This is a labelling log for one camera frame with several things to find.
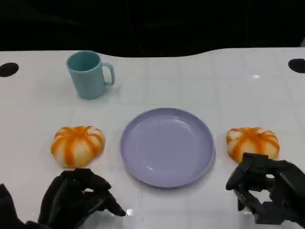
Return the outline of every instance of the black circular hole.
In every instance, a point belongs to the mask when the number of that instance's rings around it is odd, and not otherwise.
[[[14,75],[19,69],[16,63],[5,63],[0,66],[0,77],[8,77]]]
[[[305,73],[304,59],[292,59],[288,62],[288,66],[292,71],[295,71],[297,73]]]

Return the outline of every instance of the white table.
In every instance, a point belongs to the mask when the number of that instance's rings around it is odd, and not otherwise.
[[[106,136],[104,153],[88,167],[107,179],[111,192],[134,216],[94,214],[86,229],[253,229],[253,216],[237,211],[225,184],[237,164],[227,155],[232,127],[261,126],[275,131],[280,159],[305,171],[305,75],[288,61],[305,48],[224,49],[180,58],[119,58],[116,83],[104,97],[80,99],[65,66],[72,51],[0,52],[0,65],[19,71],[0,78],[0,182],[13,196],[19,217],[37,220],[48,185],[64,169],[50,153],[62,126],[92,125]],[[216,161],[210,174],[187,187],[161,190],[126,171],[119,141],[126,124],[156,107],[185,109],[213,131]],[[299,228],[286,222],[283,228]]]

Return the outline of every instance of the teal mug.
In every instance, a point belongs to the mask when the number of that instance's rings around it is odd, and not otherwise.
[[[112,81],[105,82],[102,66],[111,72]],[[99,54],[80,51],[67,60],[68,71],[78,95],[84,99],[94,99],[103,95],[114,84],[114,69],[110,63],[101,62]]]

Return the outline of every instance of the mug rim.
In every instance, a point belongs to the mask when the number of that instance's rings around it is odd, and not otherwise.
[[[70,60],[73,56],[75,56],[75,55],[77,55],[77,54],[79,54],[79,53],[84,53],[84,52],[89,52],[89,53],[94,53],[94,54],[96,54],[96,55],[99,57],[99,63],[98,63],[96,66],[94,66],[93,68],[91,68],[91,69],[89,69],[89,70],[86,70],[86,71],[77,71],[77,70],[74,70],[74,69],[70,68],[70,66],[68,65],[69,60]],[[89,71],[92,71],[92,70],[96,69],[96,68],[99,66],[99,64],[101,63],[101,61],[102,61],[102,60],[101,60],[101,57],[100,57],[100,55],[99,55],[97,52],[90,51],[90,50],[81,50],[81,51],[77,51],[76,53],[73,53],[72,55],[70,55],[70,56],[68,57],[67,61],[66,61],[66,65],[67,65],[68,69],[71,70],[71,71],[73,71],[73,72],[76,72],[76,73],[85,73],[85,72],[89,72]]]

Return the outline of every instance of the lavender plate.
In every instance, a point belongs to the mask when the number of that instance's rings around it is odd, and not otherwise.
[[[126,126],[121,156],[139,180],[157,187],[179,187],[207,171],[215,145],[210,129],[199,118],[160,108],[140,114]]]

